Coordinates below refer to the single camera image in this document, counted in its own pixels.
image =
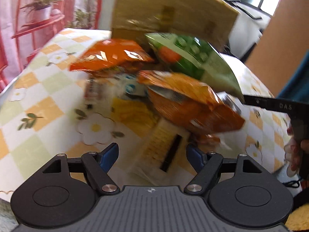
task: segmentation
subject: white flower print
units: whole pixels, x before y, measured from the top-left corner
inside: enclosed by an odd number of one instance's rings
[[[82,134],[82,141],[86,145],[108,144],[114,128],[115,122],[99,113],[93,113],[77,125],[77,130]]]
[[[67,53],[61,52],[58,54],[53,54],[52,57],[48,60],[49,63],[58,64],[64,60],[66,60],[69,56]]]
[[[262,165],[262,153],[257,149],[255,144],[251,144],[246,148],[246,153],[252,157],[257,163]]]
[[[22,88],[17,88],[13,91],[13,94],[10,98],[10,101],[21,101],[25,98],[26,96],[26,88],[22,87]]]

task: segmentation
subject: yellow flower center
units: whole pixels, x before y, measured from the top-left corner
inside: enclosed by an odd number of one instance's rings
[[[92,130],[93,132],[99,132],[99,131],[101,130],[101,126],[100,126],[99,124],[93,124],[93,125],[91,126],[91,130]]]

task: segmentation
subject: beige package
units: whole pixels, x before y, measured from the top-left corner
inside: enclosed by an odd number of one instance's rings
[[[222,0],[116,0],[112,37],[145,48],[145,33],[172,32],[202,38],[221,51],[237,15]]]

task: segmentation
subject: orange snack bag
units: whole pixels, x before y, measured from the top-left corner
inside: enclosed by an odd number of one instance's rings
[[[245,122],[207,84],[182,73],[140,71],[138,82],[163,117],[195,134],[234,131]]]
[[[98,41],[70,65],[70,71],[82,70],[96,77],[134,73],[145,62],[154,60],[135,42],[125,39]]]

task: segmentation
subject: chip bag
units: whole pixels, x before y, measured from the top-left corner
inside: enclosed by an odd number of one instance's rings
[[[82,70],[95,77],[134,73],[154,60],[134,41],[109,39],[98,41],[70,65],[70,71]]]
[[[140,71],[155,109],[172,123],[206,135],[240,129],[245,120],[205,83],[182,73]]]
[[[172,33],[148,33],[146,38],[157,57],[172,71],[200,80],[215,92],[226,91],[244,102],[233,71],[208,42]]]

